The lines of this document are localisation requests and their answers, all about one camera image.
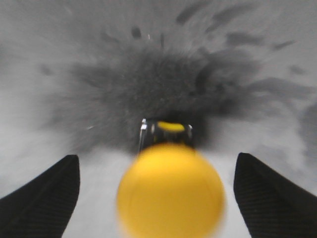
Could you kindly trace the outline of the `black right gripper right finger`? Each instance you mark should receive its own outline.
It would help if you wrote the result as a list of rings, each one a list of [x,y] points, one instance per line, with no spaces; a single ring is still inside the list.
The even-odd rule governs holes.
[[[239,153],[234,195],[253,238],[315,238],[317,197],[248,153]]]

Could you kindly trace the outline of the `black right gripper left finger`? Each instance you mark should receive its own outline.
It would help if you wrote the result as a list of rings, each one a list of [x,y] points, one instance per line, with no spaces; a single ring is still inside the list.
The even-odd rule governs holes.
[[[80,191],[77,155],[67,155],[0,200],[2,238],[60,238]]]

